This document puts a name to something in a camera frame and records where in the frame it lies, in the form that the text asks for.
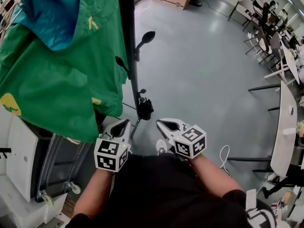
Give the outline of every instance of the wooden floor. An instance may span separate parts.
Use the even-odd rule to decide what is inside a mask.
[[[73,216],[74,206],[75,206],[75,202],[67,197],[62,208],[62,213],[64,213],[66,216],[68,216],[71,219]]]

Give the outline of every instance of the gray floor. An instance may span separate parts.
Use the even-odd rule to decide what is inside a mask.
[[[226,15],[233,9],[221,0],[207,1]],[[136,5],[135,17],[137,43],[145,32],[156,31],[154,41],[142,47],[138,64],[139,87],[147,89],[146,96],[152,100],[155,112],[150,121],[140,123],[132,151],[155,155],[155,144],[162,138],[155,121],[170,117],[197,124],[207,132],[208,149],[204,154],[218,166],[219,152],[226,144],[230,156],[269,155],[278,113],[267,109],[279,106],[279,94],[272,89],[255,93],[248,89],[280,81],[276,77],[265,80],[270,69],[259,65],[253,52],[245,55],[250,44],[243,42],[247,33],[242,32],[242,26],[228,21],[206,2],[200,8],[179,10],[155,0],[143,0]],[[245,21],[237,13],[233,18]],[[130,82],[124,85],[123,92],[124,102],[134,105]],[[135,111],[125,108],[123,117],[135,123]],[[244,190],[258,189],[265,181],[266,175],[251,171],[263,168],[263,164],[228,162],[226,167]],[[91,151],[76,181],[84,187],[94,170]]]

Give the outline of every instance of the caster wheel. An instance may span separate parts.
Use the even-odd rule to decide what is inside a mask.
[[[78,186],[78,185],[73,185],[72,186],[72,191],[73,191],[73,193],[75,193],[75,194],[79,194],[80,192],[81,192],[81,188]]]
[[[45,195],[43,196],[43,200],[46,202],[47,205],[49,205],[50,207],[52,207],[54,205],[54,201],[52,199],[51,196],[49,195]]]

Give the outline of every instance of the forearm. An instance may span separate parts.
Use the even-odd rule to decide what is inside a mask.
[[[202,154],[190,162],[198,178],[215,196],[223,197],[232,190],[242,190],[234,179]]]
[[[113,174],[110,171],[96,170],[77,201],[73,216],[85,214],[92,219],[103,210],[109,199],[112,176]]]

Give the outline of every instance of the white table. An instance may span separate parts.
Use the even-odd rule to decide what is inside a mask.
[[[270,88],[281,88],[280,107],[268,111],[280,110],[278,128],[276,132],[275,146],[271,157],[266,158],[235,158],[229,157],[229,161],[241,162],[268,162],[267,169],[253,170],[253,172],[272,172],[285,177],[294,151],[297,123],[297,104],[286,84],[268,85],[249,89],[256,91]]]
[[[282,42],[282,38],[280,38],[280,41],[281,41],[281,46],[283,48],[283,52],[284,52],[284,55],[285,55],[286,64],[283,64],[283,57],[281,57],[281,69],[272,73],[272,74],[266,75],[264,78],[269,78],[269,77],[272,77],[274,75],[280,74],[287,85],[291,84],[294,81],[296,81],[299,84],[300,79],[299,79],[299,75],[298,75],[298,70],[296,68],[295,58],[291,54],[289,49]],[[291,73],[293,74],[294,79],[287,82],[287,80],[285,79],[284,72],[289,70],[289,69],[290,69]]]
[[[292,93],[282,81],[279,123],[276,133],[275,147],[270,163],[272,170],[281,177],[286,176],[293,155],[296,136],[296,123],[297,104]],[[286,129],[289,129],[290,133],[285,133],[284,131]]]

